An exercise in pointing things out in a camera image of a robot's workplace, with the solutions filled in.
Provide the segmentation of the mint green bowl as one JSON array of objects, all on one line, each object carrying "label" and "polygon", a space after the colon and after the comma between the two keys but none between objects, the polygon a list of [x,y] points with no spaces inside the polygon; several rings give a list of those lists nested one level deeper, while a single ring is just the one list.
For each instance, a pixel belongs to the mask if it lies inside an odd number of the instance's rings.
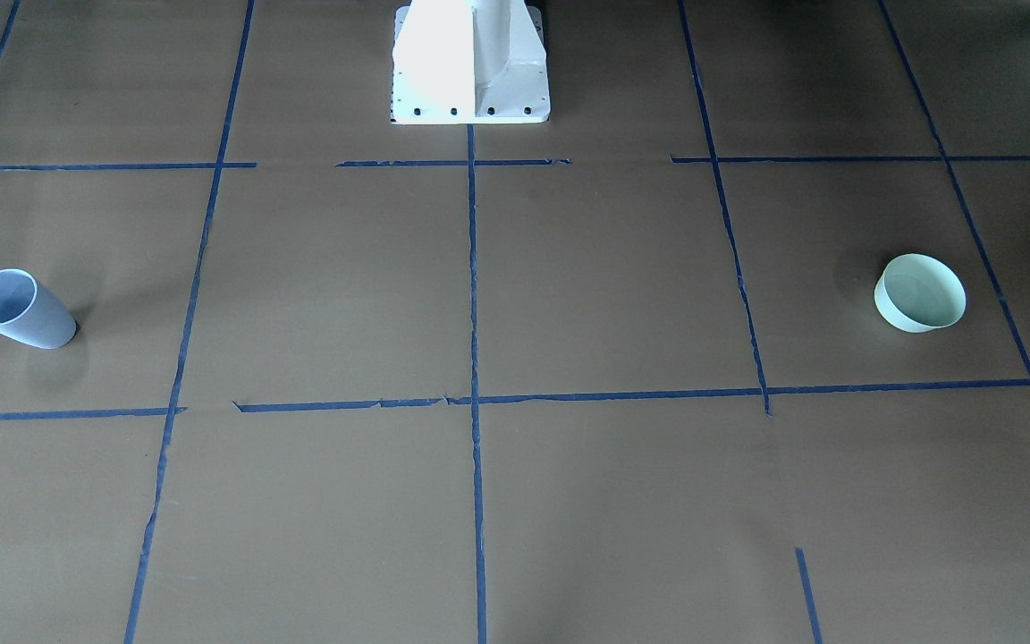
[{"label": "mint green bowl", "polygon": [[920,334],[956,325],[967,313],[967,290],[945,262],[927,255],[900,255],[876,281],[874,306],[884,321]]}]

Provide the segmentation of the blue-grey plastic cup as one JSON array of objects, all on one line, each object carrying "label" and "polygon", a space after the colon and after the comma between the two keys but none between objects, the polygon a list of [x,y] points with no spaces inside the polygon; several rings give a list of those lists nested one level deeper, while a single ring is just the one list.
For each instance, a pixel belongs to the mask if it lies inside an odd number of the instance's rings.
[{"label": "blue-grey plastic cup", "polygon": [[0,335],[53,350],[72,341],[78,327],[68,307],[32,273],[0,269]]}]

